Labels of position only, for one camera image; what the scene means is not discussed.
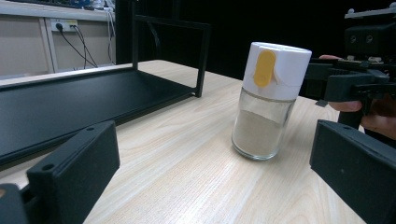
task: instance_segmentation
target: finger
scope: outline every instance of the finger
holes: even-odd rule
[[[360,101],[351,101],[351,102],[329,102],[329,105],[338,111],[343,112],[355,112],[361,109],[361,102]]]
[[[320,59],[341,59],[340,57],[334,56],[334,55],[329,55],[329,54],[323,54],[319,56]]]
[[[361,126],[370,131],[381,133],[386,137],[396,140],[396,118],[382,117],[378,115],[364,116]]]

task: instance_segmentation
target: black rack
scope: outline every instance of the black rack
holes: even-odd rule
[[[201,97],[210,25],[136,15],[135,0],[128,7],[132,67],[0,87],[0,167],[50,150],[93,124],[107,120],[120,124],[189,97]],[[116,12],[116,21],[121,20]],[[203,32],[195,87],[138,70],[137,24],[145,21]]]

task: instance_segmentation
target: power outlet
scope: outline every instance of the power outlet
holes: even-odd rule
[[[64,19],[50,19],[50,29],[51,31],[59,32],[58,28],[56,28],[56,24],[60,23],[64,28],[64,32],[75,32],[72,26],[77,26],[77,20],[64,20]]]

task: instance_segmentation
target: yellow button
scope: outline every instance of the yellow button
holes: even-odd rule
[[[274,73],[276,56],[271,50],[263,50],[256,63],[256,71],[253,75],[254,83],[259,87],[265,87],[271,81]]]

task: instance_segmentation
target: wooden table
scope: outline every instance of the wooden table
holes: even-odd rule
[[[196,69],[175,63],[139,69],[190,86],[196,81]],[[36,78],[64,75],[71,73]],[[299,97],[279,153],[252,161],[231,142],[241,87],[206,72],[201,98],[118,126],[120,169],[85,222],[364,223],[309,165],[317,120],[336,120],[338,112]],[[0,183],[23,187],[24,172],[40,159],[1,172]]]

